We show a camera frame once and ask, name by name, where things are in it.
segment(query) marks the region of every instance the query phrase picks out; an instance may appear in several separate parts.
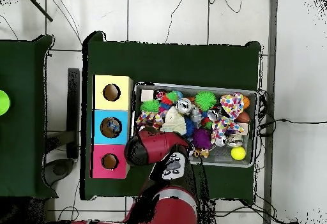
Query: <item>metal pole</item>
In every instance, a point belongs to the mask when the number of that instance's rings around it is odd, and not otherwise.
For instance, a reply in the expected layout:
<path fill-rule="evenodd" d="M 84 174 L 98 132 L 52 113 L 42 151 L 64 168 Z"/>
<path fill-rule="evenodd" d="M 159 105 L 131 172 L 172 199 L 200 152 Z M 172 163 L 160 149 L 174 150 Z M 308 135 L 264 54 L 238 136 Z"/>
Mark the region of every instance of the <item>metal pole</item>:
<path fill-rule="evenodd" d="M 36 2 L 36 0 L 30 0 L 40 11 L 41 11 L 41 13 L 43 13 L 44 15 L 45 15 L 45 17 L 47 18 L 47 19 L 49 19 L 51 22 L 52 21 L 54 21 L 51 17 L 50 17 L 50 15 L 41 7 L 41 5 L 39 5 L 37 2 Z"/>

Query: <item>pink cube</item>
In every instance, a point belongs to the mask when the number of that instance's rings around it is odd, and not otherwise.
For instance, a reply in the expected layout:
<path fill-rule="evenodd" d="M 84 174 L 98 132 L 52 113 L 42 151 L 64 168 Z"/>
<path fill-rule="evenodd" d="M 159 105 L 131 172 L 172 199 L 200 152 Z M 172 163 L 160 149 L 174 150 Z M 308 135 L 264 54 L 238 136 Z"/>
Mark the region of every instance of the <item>pink cube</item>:
<path fill-rule="evenodd" d="M 95 144 L 91 178 L 126 178 L 130 166 L 126 162 L 124 148 L 122 144 Z"/>

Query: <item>round hole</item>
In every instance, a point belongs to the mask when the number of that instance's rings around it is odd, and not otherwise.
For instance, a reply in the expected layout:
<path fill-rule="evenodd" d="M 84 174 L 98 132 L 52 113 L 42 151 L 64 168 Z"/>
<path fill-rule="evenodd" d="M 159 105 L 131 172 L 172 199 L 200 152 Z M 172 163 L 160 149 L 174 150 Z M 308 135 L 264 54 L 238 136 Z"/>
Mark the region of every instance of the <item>round hole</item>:
<path fill-rule="evenodd" d="M 102 120 L 100 131 L 107 138 L 116 138 L 121 133 L 121 121 L 115 117 L 108 117 Z"/>
<path fill-rule="evenodd" d="M 116 101 L 120 97 L 120 90 L 116 84 L 108 84 L 103 89 L 103 96 L 108 101 Z"/>
<path fill-rule="evenodd" d="M 114 154 L 105 154 L 101 159 L 101 164 L 108 170 L 113 170 L 118 166 L 118 158 Z"/>

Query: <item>green spiky ball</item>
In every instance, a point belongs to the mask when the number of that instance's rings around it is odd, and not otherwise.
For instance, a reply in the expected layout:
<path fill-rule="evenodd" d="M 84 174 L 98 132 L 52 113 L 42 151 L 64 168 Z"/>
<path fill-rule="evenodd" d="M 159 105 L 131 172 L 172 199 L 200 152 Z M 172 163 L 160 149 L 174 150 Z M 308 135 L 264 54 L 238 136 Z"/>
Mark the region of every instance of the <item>green spiky ball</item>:
<path fill-rule="evenodd" d="M 175 91 L 167 93 L 166 97 L 172 102 L 176 102 L 178 100 L 178 94 Z"/>
<path fill-rule="evenodd" d="M 159 112 L 159 101 L 148 100 L 142 103 L 140 109 L 145 112 Z"/>
<path fill-rule="evenodd" d="M 212 92 L 199 92 L 195 97 L 195 104 L 204 112 L 208 111 L 217 102 Z"/>

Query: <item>shape sorter box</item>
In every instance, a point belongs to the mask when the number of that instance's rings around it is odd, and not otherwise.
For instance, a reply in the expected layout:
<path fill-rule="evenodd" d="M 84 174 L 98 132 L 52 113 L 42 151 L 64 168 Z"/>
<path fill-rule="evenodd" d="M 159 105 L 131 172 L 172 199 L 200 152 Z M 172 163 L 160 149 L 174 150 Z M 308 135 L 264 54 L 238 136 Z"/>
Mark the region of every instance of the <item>shape sorter box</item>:
<path fill-rule="evenodd" d="M 109 178 L 109 179 L 124 179 L 129 171 L 124 156 L 125 145 L 94 145 L 93 151 L 93 169 L 91 169 L 91 178 Z M 114 169 L 107 169 L 103 159 L 107 155 L 114 156 L 117 164 Z"/>
<path fill-rule="evenodd" d="M 127 76 L 94 75 L 94 99 L 96 110 L 127 110 L 131 108 L 133 81 Z M 112 88 L 117 97 L 105 92 Z"/>
<path fill-rule="evenodd" d="M 107 118 L 114 118 L 119 121 L 121 131 L 116 137 L 106 137 L 101 132 L 103 121 Z M 130 134 L 130 112 L 124 110 L 95 110 L 95 144 L 126 144 Z"/>

